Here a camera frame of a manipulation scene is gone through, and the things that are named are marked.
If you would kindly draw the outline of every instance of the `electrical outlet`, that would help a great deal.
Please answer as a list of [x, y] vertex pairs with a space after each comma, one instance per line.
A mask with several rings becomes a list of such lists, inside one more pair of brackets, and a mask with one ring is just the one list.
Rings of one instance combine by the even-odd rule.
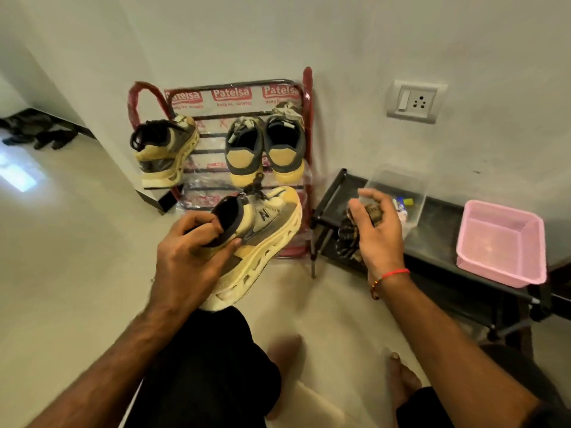
[[435, 123], [447, 89], [446, 84], [396, 80], [389, 96], [387, 116]]

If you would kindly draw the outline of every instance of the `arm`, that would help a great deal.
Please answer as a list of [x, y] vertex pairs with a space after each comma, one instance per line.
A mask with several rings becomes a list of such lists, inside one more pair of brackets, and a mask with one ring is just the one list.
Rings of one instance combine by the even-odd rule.
[[[369, 281], [373, 281], [404, 267], [401, 226], [388, 195], [372, 189], [359, 193], [374, 198], [383, 211], [381, 224], [373, 228], [361, 203], [349, 202]], [[454, 426], [518, 428], [537, 407], [538, 399], [497, 366], [408, 275], [389, 276], [377, 291]]]
[[[196, 225], [201, 225], [184, 232]], [[156, 354], [210, 295], [240, 241], [206, 261], [194, 252], [222, 232], [218, 219], [188, 212], [159, 244], [156, 274], [145, 310], [87, 371], [28, 428], [117, 427]]]

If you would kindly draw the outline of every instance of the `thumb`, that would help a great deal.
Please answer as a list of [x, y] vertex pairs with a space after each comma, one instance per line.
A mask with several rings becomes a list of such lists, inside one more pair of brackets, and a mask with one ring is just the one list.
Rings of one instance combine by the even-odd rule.
[[373, 230], [373, 224], [371, 223], [371, 218], [367, 213], [367, 211], [365, 210], [365, 206], [363, 206], [363, 204], [357, 198], [349, 200], [349, 209], [351, 210], [353, 219], [357, 224], [359, 233], [363, 234], [365, 232]]
[[214, 256], [210, 259], [209, 263], [219, 272], [222, 270], [226, 262], [232, 257], [234, 252], [240, 247], [242, 240], [235, 238], [232, 242], [228, 243], [220, 251], [216, 252]]

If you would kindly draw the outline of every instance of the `black sleeve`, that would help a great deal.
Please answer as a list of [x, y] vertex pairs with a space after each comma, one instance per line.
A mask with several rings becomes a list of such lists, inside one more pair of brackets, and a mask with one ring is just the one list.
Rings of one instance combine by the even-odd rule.
[[571, 410], [547, 403], [539, 404], [522, 425], [522, 428], [564, 427], [571, 427]]

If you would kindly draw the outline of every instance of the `person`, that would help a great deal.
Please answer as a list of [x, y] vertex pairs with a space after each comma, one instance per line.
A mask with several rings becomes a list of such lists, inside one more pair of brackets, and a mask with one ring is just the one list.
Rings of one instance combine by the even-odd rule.
[[[349, 202], [368, 280], [372, 285], [386, 276], [374, 293], [395, 317], [432, 383], [422, 388], [392, 354], [394, 426], [571, 426], [566, 410], [540, 401], [499, 367], [408, 274], [388, 276], [404, 268], [399, 218], [388, 195], [359, 193], [378, 201], [384, 212], [374, 228], [361, 203]], [[221, 231], [218, 219], [207, 212], [188, 212], [172, 226], [158, 246], [146, 308], [30, 428], [115, 427], [135, 394], [126, 428], [263, 427], [265, 417], [279, 415], [282, 380], [301, 337], [280, 338], [265, 353], [254, 344], [238, 309], [198, 309], [240, 244], [228, 244], [208, 261], [198, 257], [197, 248]]]

